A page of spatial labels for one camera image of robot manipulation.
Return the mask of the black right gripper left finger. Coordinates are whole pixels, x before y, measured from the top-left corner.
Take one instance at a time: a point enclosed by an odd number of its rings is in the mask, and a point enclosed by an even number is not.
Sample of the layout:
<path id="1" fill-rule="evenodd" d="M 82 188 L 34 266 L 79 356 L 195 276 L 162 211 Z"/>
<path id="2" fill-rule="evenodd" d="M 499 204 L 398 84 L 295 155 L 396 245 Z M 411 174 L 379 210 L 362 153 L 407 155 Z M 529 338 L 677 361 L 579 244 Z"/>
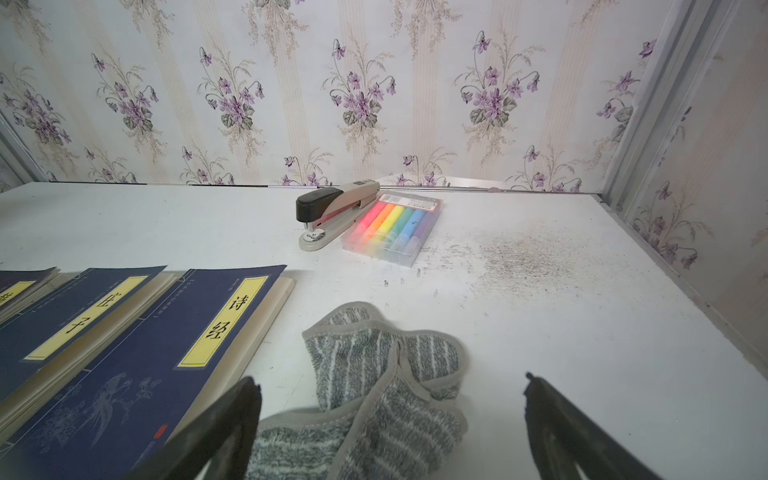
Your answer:
<path id="1" fill-rule="evenodd" d="M 128 479 L 243 479 L 260 419 L 262 391 L 239 380 Z"/>

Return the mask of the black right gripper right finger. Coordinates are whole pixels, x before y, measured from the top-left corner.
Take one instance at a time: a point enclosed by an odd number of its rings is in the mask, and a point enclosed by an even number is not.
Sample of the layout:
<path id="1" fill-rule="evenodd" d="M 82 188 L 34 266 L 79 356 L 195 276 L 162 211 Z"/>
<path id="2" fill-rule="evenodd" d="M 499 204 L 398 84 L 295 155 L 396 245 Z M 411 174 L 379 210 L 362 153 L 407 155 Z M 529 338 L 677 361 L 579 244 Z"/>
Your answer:
<path id="1" fill-rule="evenodd" d="M 528 372 L 525 420 L 542 479 L 657 479 L 547 380 Z"/>

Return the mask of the grey striped cleaning cloth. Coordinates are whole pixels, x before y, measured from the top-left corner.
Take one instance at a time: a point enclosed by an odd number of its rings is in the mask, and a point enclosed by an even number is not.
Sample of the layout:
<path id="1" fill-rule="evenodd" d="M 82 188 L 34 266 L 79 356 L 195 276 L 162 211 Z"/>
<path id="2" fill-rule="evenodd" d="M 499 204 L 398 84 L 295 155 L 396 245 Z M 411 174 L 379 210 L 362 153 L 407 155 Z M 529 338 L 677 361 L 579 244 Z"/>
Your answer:
<path id="1" fill-rule="evenodd" d="M 246 478 L 423 479 L 460 444 L 468 360 L 456 338 L 397 329 L 367 302 L 337 307 L 302 337 L 318 406 L 260 421 Z"/>

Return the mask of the blue book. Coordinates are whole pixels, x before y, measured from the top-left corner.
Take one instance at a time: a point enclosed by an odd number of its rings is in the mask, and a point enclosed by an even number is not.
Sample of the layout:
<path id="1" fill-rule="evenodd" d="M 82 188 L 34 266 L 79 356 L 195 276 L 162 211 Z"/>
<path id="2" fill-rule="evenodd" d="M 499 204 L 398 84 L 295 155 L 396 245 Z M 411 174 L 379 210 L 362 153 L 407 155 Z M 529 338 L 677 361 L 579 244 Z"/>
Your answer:
<path id="1" fill-rule="evenodd" d="M 240 379 L 294 287 L 281 265 L 181 274 L 10 437 L 2 477 L 124 477 Z"/>
<path id="2" fill-rule="evenodd" d="M 1 271 L 1 322 L 14 316 L 25 299 L 59 273 L 57 267 L 44 270 Z"/>
<path id="3" fill-rule="evenodd" d="M 1 323 L 1 441 L 52 400 L 178 280 L 164 266 L 58 275 Z"/>

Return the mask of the grey black stapler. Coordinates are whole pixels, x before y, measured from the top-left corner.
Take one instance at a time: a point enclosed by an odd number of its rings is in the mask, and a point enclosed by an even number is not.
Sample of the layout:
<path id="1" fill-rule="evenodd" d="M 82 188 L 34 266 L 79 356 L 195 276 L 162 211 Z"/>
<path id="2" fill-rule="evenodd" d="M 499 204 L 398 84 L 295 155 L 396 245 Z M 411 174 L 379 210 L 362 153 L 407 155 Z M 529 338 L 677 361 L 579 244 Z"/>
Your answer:
<path id="1" fill-rule="evenodd" d="M 380 194 L 380 183 L 360 180 L 341 186 L 326 186 L 296 199 L 296 220 L 305 226 L 298 244 L 313 252 L 324 248 L 358 222 Z"/>

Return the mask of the clear box of highlighters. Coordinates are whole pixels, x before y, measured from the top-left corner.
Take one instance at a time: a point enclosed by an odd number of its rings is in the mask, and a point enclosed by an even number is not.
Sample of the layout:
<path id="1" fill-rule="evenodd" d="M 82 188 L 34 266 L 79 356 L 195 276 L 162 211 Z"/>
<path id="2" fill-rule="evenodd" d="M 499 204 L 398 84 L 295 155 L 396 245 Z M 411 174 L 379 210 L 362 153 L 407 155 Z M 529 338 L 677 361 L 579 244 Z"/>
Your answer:
<path id="1" fill-rule="evenodd" d="M 342 236 L 346 251 L 412 267 L 439 219 L 443 201 L 385 192 Z"/>

